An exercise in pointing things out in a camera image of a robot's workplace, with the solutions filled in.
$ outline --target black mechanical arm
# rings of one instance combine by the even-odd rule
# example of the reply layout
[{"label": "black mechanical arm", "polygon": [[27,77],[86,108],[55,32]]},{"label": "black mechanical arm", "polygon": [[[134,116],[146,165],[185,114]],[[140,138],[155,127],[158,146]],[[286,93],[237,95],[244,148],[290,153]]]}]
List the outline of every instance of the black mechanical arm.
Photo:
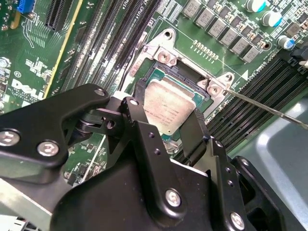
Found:
[{"label": "black mechanical arm", "polygon": [[0,177],[56,194],[50,185],[68,148],[101,133],[106,170],[61,195],[48,211],[51,231],[304,230],[248,160],[227,157],[198,110],[180,136],[190,166],[200,171],[171,161],[148,123],[143,90],[137,85],[135,98],[120,100],[87,84],[2,115]]}]

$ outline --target blue connector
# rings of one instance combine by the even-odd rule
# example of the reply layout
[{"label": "blue connector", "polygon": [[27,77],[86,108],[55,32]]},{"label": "blue connector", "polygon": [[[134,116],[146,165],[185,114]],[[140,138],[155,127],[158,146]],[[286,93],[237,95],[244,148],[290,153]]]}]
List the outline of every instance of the blue connector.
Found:
[{"label": "blue connector", "polygon": [[35,0],[20,0],[17,10],[20,13],[30,13],[33,10]]}]

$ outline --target motherboard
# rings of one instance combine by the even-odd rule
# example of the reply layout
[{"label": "motherboard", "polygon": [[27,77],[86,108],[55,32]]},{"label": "motherboard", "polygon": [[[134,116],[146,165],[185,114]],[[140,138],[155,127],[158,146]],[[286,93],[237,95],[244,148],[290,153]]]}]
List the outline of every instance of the motherboard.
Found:
[{"label": "motherboard", "polygon": [[[170,157],[185,163],[179,128],[195,109],[230,152],[271,115],[207,77],[284,109],[308,87],[289,56],[307,35],[302,0],[4,0],[0,113],[86,83],[134,95],[143,81],[145,112]],[[103,171],[107,151],[101,134],[70,148],[68,183]]]}]

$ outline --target silver bolt head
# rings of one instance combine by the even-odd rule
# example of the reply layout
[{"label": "silver bolt head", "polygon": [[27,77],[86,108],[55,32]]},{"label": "silver bolt head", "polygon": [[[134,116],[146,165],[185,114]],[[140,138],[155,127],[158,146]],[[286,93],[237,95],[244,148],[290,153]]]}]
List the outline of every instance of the silver bolt head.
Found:
[{"label": "silver bolt head", "polygon": [[44,141],[38,145],[38,153],[43,156],[54,156],[59,152],[59,146],[51,141]]},{"label": "silver bolt head", "polygon": [[245,229],[245,224],[243,219],[241,218],[240,215],[238,215],[237,213],[232,212],[230,214],[231,217],[231,221],[233,223],[233,225],[238,229],[238,230],[244,230]]},{"label": "silver bolt head", "polygon": [[222,144],[219,141],[215,141],[215,143],[217,144],[218,147],[222,148]]},{"label": "silver bolt head", "polygon": [[96,94],[98,94],[98,95],[100,95],[100,96],[104,96],[105,95],[105,93],[103,92],[103,90],[102,89],[96,89],[95,91],[94,91]]},{"label": "silver bolt head", "polygon": [[17,144],[20,136],[14,131],[0,131],[0,146],[8,147]]},{"label": "silver bolt head", "polygon": [[130,100],[130,103],[132,104],[132,105],[135,105],[135,106],[137,106],[139,103],[136,101],[136,100],[134,100],[134,99],[131,99]]},{"label": "silver bolt head", "polygon": [[248,161],[247,161],[247,160],[245,160],[245,159],[241,159],[241,161],[242,161],[242,163],[243,163],[244,165],[249,166],[249,163],[248,163]]},{"label": "silver bolt head", "polygon": [[166,191],[166,200],[172,207],[179,207],[181,204],[180,195],[172,189]]}]

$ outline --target yellow slot edge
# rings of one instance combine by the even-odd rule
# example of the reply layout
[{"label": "yellow slot edge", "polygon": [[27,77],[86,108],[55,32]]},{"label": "yellow slot edge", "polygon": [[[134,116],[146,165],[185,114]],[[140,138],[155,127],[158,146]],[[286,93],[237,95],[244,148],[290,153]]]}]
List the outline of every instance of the yellow slot edge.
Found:
[{"label": "yellow slot edge", "polygon": [[68,38],[69,38],[69,36],[71,35],[71,32],[72,32],[72,30],[73,30],[73,26],[74,26],[74,24],[75,24],[75,21],[76,21],[77,15],[78,15],[78,13],[79,13],[79,10],[80,10],[80,8],[81,8],[82,2],[83,2],[83,0],[79,0],[78,5],[77,5],[77,7],[76,7],[76,10],[75,10],[75,12],[74,12],[72,22],[71,22],[71,24],[70,24],[70,26],[69,26],[69,28],[68,28],[67,34],[66,34],[66,36],[65,36],[64,42],[63,42],[63,44],[62,44],[62,47],[61,47],[61,50],[60,50],[60,53],[59,53],[59,56],[58,56],[58,59],[57,59],[57,62],[56,62],[56,65],[55,65],[54,68],[53,68],[54,70],[53,70],[53,72],[52,72],[51,79],[50,79],[50,81],[49,81],[49,83],[48,83],[46,92],[45,92],[45,94],[44,94],[44,99],[47,97],[47,95],[48,95],[48,93],[49,93],[51,84],[52,84],[53,79],[54,79],[54,76],[55,76],[55,74],[56,74],[56,72],[57,72],[57,69],[58,69],[59,63],[60,63],[60,61],[61,61],[62,55],[63,55],[63,53],[64,53],[64,50],[65,50],[65,47],[66,47]]}]

